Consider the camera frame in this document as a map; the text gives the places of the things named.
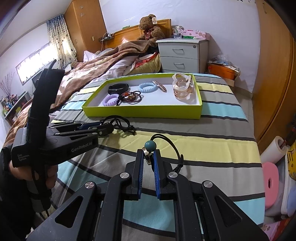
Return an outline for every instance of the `white nightstand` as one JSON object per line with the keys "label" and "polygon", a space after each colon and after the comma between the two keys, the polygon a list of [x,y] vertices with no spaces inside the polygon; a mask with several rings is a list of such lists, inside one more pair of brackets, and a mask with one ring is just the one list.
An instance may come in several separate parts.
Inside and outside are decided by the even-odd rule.
{"label": "white nightstand", "polygon": [[204,73],[206,71],[208,40],[174,38],[156,42],[164,73]]}

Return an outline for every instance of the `drawer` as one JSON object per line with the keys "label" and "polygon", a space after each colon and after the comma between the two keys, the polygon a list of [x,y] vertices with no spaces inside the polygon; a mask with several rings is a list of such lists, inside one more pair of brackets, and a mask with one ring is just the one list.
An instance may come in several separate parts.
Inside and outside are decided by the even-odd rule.
{"label": "drawer", "polygon": [[163,69],[199,73],[199,60],[191,58],[160,57]]}
{"label": "drawer", "polygon": [[186,72],[182,72],[182,71],[174,71],[174,70],[167,70],[167,69],[163,69],[163,73],[186,73]]}
{"label": "drawer", "polygon": [[162,43],[158,48],[160,56],[200,59],[199,44]]}

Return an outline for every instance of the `hair clip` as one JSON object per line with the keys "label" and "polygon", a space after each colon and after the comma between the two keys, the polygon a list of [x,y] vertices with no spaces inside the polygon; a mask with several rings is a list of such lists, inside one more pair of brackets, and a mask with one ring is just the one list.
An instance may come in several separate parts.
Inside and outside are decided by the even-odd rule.
{"label": "hair clip", "polygon": [[152,81],[162,92],[167,92],[166,88],[161,84],[161,83],[158,83],[157,81],[153,80]]}

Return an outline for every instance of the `teal bead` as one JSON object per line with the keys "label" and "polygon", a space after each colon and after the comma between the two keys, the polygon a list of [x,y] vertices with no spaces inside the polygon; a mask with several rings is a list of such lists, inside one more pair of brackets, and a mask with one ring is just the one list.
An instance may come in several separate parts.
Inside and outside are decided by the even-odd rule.
{"label": "teal bead", "polygon": [[154,141],[146,141],[144,147],[147,151],[155,151],[156,150],[156,143]]}

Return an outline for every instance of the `wooden headboard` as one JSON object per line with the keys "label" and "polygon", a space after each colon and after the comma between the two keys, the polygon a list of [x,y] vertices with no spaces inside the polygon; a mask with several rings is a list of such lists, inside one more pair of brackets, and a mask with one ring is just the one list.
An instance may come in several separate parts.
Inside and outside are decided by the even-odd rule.
{"label": "wooden headboard", "polygon": [[[166,38],[170,38],[172,35],[172,25],[170,19],[157,20],[157,26],[161,28]],[[123,43],[137,40],[138,37],[143,34],[143,31],[139,30],[139,25],[135,25],[129,28],[125,28],[114,33],[114,38],[105,42],[105,48],[115,48]]]}

